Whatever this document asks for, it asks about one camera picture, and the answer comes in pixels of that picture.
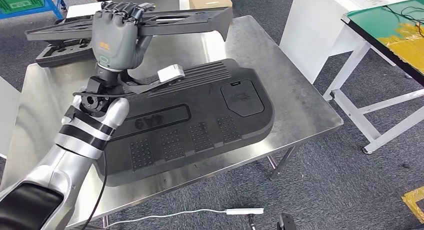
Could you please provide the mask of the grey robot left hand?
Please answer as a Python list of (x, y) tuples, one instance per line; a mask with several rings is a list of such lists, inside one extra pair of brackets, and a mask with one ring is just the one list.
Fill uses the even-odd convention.
[(143, 14), (153, 11), (152, 3), (103, 2), (93, 15), (91, 46), (97, 64), (113, 72), (140, 66), (152, 36), (139, 36)]

